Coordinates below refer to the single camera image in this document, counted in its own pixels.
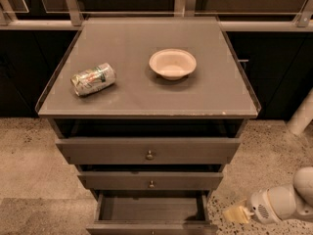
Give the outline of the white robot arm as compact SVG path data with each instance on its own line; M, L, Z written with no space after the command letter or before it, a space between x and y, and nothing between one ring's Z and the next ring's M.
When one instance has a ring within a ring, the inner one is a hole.
M227 221L262 224L297 219L313 221L313 167L303 167L291 184L261 189L223 212Z

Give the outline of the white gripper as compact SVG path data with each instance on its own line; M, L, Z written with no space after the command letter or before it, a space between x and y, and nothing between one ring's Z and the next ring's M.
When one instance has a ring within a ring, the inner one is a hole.
M248 201L242 200L223 212L227 221L246 224L251 218L262 224L278 223L281 219L277 216L271 200L276 196L275 188L265 188L253 193Z

